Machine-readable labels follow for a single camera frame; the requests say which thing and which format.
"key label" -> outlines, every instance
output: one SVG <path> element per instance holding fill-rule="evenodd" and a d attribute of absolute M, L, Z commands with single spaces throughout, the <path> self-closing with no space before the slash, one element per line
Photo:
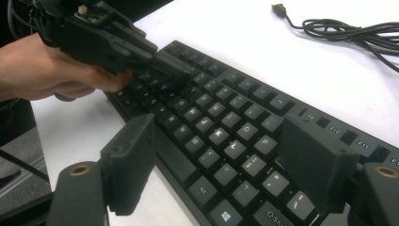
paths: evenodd
<path fill-rule="evenodd" d="M 226 211 L 221 216 L 225 222 L 227 222 L 231 218 L 231 215 Z"/>

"white surface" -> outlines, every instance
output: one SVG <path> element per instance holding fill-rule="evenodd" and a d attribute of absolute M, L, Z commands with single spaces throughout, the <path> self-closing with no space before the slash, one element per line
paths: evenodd
<path fill-rule="evenodd" d="M 397 20 L 399 3 L 281 1 L 294 24 L 331 18 L 367 26 Z M 353 44 L 309 40 L 265 0 L 175 0 L 136 23 L 159 48 L 180 40 L 297 99 L 399 147 L 399 74 Z M 105 96 L 33 102 L 52 188 L 70 164 L 98 160 L 124 122 Z M 111 225 L 190 225 L 155 170 L 135 213 Z"/>

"keyboard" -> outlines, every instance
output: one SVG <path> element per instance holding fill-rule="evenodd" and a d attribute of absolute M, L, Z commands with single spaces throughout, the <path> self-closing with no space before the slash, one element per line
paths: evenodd
<path fill-rule="evenodd" d="M 157 167 L 200 225 L 335 225 L 279 163 L 287 115 L 358 152 L 358 169 L 367 162 L 399 167 L 396 147 L 199 50 L 174 41 L 160 52 L 191 70 L 182 89 L 158 79 L 162 72 L 141 70 L 106 96 L 125 121 L 154 114 Z"/>

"black cable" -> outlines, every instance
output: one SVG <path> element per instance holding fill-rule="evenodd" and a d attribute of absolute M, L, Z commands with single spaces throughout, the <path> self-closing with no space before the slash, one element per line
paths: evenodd
<path fill-rule="evenodd" d="M 273 5 L 272 9 L 280 18 L 286 19 L 290 27 L 303 30 L 308 36 L 318 40 L 354 42 L 399 73 L 399 68 L 382 56 L 399 57 L 399 23 L 357 27 L 331 19 L 309 19 L 302 26 L 296 26 L 287 16 L 283 4 Z"/>
<path fill-rule="evenodd" d="M 14 163 L 15 165 L 20 166 L 21 168 L 30 171 L 31 173 L 37 175 L 38 177 L 40 177 L 41 179 L 43 179 L 46 182 L 50 183 L 50 179 L 49 177 L 42 171 L 30 166 L 29 164 L 25 163 L 23 160 L 7 153 L 6 151 L 3 151 L 2 149 L 0 149 L 0 157 L 6 159 L 7 161 Z"/>

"black plastic part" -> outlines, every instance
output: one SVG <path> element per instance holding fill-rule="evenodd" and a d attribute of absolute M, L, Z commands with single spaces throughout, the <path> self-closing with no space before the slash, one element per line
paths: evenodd
<path fill-rule="evenodd" d="M 47 226 L 108 225 L 102 175 L 96 162 L 81 162 L 59 173 Z"/>
<path fill-rule="evenodd" d="M 153 114 L 137 116 L 102 149 L 106 202 L 117 216 L 131 215 L 155 166 Z"/>
<path fill-rule="evenodd" d="M 367 163 L 359 178 L 348 217 L 349 225 L 393 226 L 399 222 L 399 170 L 380 163 Z"/>
<path fill-rule="evenodd" d="M 297 116 L 284 117 L 279 145 L 279 162 L 317 211 L 341 213 L 343 184 L 354 174 L 359 154 L 316 123 Z"/>

